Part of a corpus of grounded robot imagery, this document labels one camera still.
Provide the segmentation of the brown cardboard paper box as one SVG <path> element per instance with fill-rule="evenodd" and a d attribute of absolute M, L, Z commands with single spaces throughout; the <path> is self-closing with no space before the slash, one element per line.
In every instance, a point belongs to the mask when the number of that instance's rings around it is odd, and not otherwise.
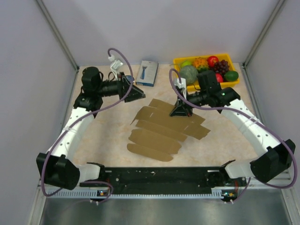
<path fill-rule="evenodd" d="M 133 119 L 136 129 L 131 131 L 127 150 L 161 162 L 173 160 L 187 137 L 201 140 L 210 132 L 202 126 L 205 119 L 193 114 L 190 117 L 170 116 L 174 106 L 159 99 L 152 99 Z"/>

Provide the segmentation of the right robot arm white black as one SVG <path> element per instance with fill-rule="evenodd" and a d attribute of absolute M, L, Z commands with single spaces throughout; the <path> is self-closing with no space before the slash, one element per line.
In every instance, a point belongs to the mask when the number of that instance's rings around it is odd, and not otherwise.
<path fill-rule="evenodd" d="M 265 185 L 283 171 L 293 166 L 293 179 L 285 188 L 294 185 L 298 176 L 298 168 L 294 157 L 295 144 L 292 140 L 282 140 L 272 130 L 263 125 L 251 113 L 233 88 L 221 88 L 212 71 L 200 73 L 197 78 L 200 90 L 188 94 L 184 78 L 173 79 L 174 68 L 169 71 L 170 84 L 177 95 L 177 106 L 181 114 L 191 116 L 194 108 L 204 111 L 216 110 L 229 119 L 243 134 L 255 150 L 254 159 L 230 161 L 225 170 L 219 173 L 219 181 L 223 185 L 231 185 L 236 178 L 255 178 Z"/>

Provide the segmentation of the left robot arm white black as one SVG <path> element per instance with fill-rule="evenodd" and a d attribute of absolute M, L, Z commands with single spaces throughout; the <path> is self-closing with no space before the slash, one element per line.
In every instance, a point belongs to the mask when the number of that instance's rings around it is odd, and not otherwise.
<path fill-rule="evenodd" d="M 67 124 L 52 147 L 37 156 L 36 162 L 44 184 L 72 190 L 77 184 L 88 180 L 96 186 L 106 182 L 101 164 L 74 165 L 72 158 L 85 130 L 101 109 L 102 98 L 110 96 L 119 96 L 126 103 L 146 97 L 123 72 L 119 72 L 115 80 L 109 81 L 104 80 L 98 68 L 85 68 L 82 72 L 81 92 L 75 100 Z"/>

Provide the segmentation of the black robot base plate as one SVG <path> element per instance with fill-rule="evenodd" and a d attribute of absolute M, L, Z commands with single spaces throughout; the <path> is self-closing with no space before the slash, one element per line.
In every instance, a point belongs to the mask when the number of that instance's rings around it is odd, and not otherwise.
<path fill-rule="evenodd" d="M 233 191 L 244 187 L 243 178 L 231 179 L 224 167 L 104 167 L 96 180 L 80 183 L 81 187 L 113 186 L 115 195 L 184 195 L 210 194 L 212 188 L 228 187 Z"/>

